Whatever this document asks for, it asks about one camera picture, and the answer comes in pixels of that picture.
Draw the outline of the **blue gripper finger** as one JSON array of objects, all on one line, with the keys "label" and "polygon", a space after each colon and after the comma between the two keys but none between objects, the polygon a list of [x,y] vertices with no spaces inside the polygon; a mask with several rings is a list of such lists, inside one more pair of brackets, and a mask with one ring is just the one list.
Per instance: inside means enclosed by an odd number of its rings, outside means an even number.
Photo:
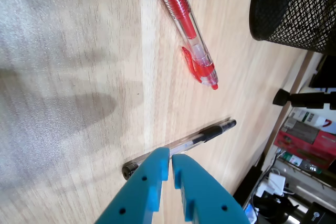
[{"label": "blue gripper finger", "polygon": [[174,186],[181,191],[186,222],[249,223],[240,204],[194,159],[175,154],[172,166]]},{"label": "blue gripper finger", "polygon": [[96,223],[151,223],[168,180],[170,151],[154,150],[119,190]]}]

